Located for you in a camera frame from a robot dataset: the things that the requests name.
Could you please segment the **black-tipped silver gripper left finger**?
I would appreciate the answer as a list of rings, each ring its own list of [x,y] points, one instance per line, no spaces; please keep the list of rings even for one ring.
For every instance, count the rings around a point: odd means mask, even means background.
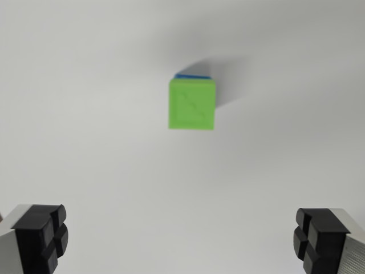
[[[64,205],[20,204],[1,216],[1,273],[54,273],[66,251]]]

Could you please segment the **black-tipped silver gripper right finger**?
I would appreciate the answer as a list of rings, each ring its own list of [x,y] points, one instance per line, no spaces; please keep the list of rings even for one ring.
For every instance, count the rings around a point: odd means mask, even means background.
[[[294,251],[309,274],[364,274],[364,229],[340,208],[300,208]]]

